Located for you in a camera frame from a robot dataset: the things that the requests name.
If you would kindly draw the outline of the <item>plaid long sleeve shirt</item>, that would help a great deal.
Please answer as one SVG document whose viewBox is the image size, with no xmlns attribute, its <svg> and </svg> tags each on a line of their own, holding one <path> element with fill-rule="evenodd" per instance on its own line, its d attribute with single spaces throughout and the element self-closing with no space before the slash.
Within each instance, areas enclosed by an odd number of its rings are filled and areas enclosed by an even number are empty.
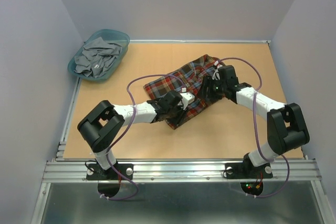
<svg viewBox="0 0 336 224">
<path fill-rule="evenodd" d="M 170 90 L 180 92 L 182 88 L 186 88 L 191 94 L 197 95 L 201 88 L 203 78 L 205 76 L 211 77 L 214 74 L 216 68 L 215 62 L 217 60 L 218 58 L 203 55 L 171 72 L 170 75 L 174 77 L 159 77 L 145 84 L 143 86 L 144 90 L 151 100 L 166 95 Z M 170 120 L 166 120 L 166 123 L 170 128 L 176 130 L 215 102 L 215 100 L 203 100 L 196 97 L 194 102 L 187 107 L 187 113 L 182 116 L 179 125 L 176 125 Z"/>
</svg>

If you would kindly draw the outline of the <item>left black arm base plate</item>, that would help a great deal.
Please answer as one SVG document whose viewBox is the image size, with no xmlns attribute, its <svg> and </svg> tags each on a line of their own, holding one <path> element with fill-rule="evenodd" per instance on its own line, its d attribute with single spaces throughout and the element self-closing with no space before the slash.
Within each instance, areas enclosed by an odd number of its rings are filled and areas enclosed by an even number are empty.
<svg viewBox="0 0 336 224">
<path fill-rule="evenodd" d="M 91 163 L 85 165 L 87 168 L 86 180 L 118 180 L 123 178 L 117 174 L 112 168 L 104 170 L 98 163 Z M 133 164 L 117 163 L 116 170 L 128 179 L 133 179 Z"/>
</svg>

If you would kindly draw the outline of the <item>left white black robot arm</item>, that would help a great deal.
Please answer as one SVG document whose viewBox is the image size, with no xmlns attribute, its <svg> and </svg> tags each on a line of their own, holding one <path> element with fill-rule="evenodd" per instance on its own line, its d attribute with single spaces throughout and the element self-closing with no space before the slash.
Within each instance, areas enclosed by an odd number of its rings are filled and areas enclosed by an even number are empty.
<svg viewBox="0 0 336 224">
<path fill-rule="evenodd" d="M 188 112 L 188 106 L 195 96 L 190 92 L 169 91 L 165 96 L 136 105 L 113 105 L 108 100 L 101 101 L 82 119 L 77 129 L 90 146 L 95 156 L 95 164 L 87 166 L 91 173 L 87 180 L 117 180 L 117 170 L 126 174 L 132 165 L 119 165 L 109 147 L 122 127 L 130 123 L 156 123 L 167 120 L 178 126 Z"/>
</svg>

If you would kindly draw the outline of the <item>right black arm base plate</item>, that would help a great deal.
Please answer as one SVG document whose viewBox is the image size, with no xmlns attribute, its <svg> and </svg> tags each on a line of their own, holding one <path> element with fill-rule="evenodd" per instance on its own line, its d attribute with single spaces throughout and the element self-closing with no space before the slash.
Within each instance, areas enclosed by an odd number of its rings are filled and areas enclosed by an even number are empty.
<svg viewBox="0 0 336 224">
<path fill-rule="evenodd" d="M 266 163 L 258 167 L 247 165 L 243 162 L 226 163 L 223 176 L 227 179 L 273 178 L 270 163 Z"/>
</svg>

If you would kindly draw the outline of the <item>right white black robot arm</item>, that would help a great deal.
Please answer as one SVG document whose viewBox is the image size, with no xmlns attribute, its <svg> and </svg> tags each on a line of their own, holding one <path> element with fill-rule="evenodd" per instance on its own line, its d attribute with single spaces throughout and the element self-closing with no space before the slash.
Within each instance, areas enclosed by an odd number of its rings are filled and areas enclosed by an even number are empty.
<svg viewBox="0 0 336 224">
<path fill-rule="evenodd" d="M 197 96 L 211 102 L 227 98 L 250 109 L 253 116 L 260 115 L 266 121 L 266 143 L 258 143 L 257 149 L 247 153 L 242 162 L 227 164 L 226 178 L 254 178 L 279 156 L 310 141 L 298 104 L 275 101 L 259 93 L 251 85 L 240 83 L 231 65 L 219 65 L 212 76 L 205 76 Z"/>
</svg>

